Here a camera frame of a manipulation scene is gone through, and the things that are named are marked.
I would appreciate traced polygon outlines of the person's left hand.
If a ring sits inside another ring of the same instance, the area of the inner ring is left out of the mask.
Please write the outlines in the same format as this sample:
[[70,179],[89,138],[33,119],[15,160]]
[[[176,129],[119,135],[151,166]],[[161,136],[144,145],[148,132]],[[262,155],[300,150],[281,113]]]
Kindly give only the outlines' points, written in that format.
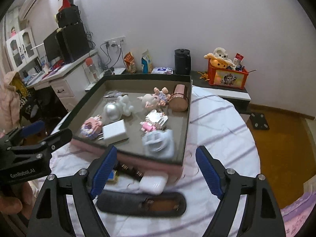
[[1,194],[1,212],[4,214],[18,214],[21,212],[25,218],[30,219],[34,206],[32,188],[28,182],[25,182],[21,185],[20,190],[21,199]]

